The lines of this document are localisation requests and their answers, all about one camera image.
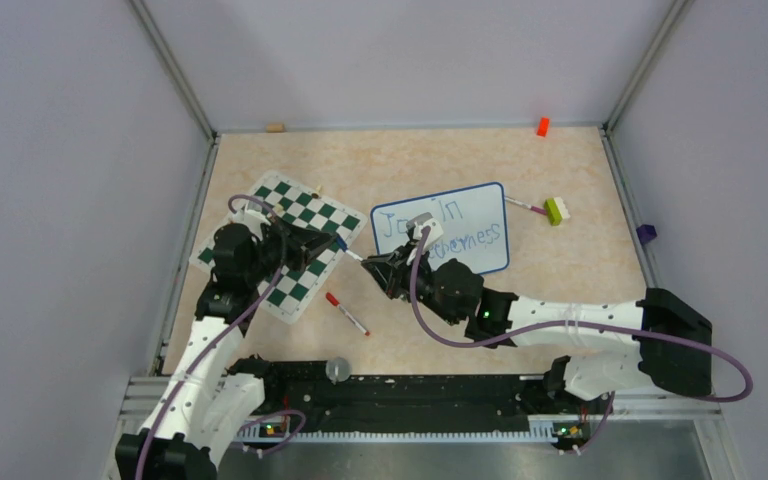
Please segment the blue marker cap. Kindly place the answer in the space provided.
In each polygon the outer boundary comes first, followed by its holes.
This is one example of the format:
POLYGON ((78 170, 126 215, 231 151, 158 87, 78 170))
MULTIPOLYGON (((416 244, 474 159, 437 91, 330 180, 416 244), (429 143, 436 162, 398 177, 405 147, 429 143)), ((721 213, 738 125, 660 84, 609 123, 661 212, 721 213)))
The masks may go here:
POLYGON ((341 237, 337 236, 337 237, 336 237, 336 239, 335 239, 335 241, 336 241, 336 243, 337 243, 338 247, 339 247, 339 248, 340 248, 342 251, 344 251, 344 252, 347 252, 347 251, 348 251, 348 246, 347 246, 347 244, 345 243, 345 241, 344 241, 344 240, 343 240, 341 237))

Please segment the blue framed whiteboard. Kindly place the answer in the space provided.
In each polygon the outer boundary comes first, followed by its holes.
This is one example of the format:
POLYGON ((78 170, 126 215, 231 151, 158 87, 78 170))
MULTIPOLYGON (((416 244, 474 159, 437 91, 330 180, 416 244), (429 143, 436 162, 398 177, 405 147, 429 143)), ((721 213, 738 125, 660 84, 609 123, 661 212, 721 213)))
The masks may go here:
POLYGON ((370 220, 377 252, 389 253, 403 245, 408 239, 408 222, 424 213, 442 224, 443 235, 429 250, 432 267, 437 268, 451 258, 478 274, 498 272, 509 266, 501 183, 487 182, 373 207, 370 220))

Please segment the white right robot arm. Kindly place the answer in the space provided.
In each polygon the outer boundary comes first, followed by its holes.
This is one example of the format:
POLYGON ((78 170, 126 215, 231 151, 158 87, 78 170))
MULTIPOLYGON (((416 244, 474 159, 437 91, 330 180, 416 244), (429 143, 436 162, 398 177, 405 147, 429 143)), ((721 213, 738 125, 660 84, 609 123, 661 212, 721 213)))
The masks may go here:
POLYGON ((362 268, 390 299, 426 308, 448 324, 466 324, 455 348, 554 345, 581 350, 544 375, 549 404, 572 412, 612 391, 655 386, 684 397, 712 391, 712 324, 671 291, 649 288, 641 300, 607 304, 538 300, 485 286, 451 259, 433 269, 409 257, 412 245, 368 257, 362 268))

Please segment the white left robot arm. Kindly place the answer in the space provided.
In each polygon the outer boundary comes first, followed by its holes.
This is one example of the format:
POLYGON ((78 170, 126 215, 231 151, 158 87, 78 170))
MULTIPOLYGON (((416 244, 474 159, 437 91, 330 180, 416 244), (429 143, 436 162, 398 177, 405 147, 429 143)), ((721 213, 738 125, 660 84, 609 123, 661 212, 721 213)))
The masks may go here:
POLYGON ((338 236, 265 221, 231 223, 213 236, 213 267, 200 295, 188 343, 151 414, 115 448, 123 479, 214 479, 225 451, 255 411, 279 404, 280 386, 263 375, 228 375, 259 305, 285 271, 303 272, 338 236))

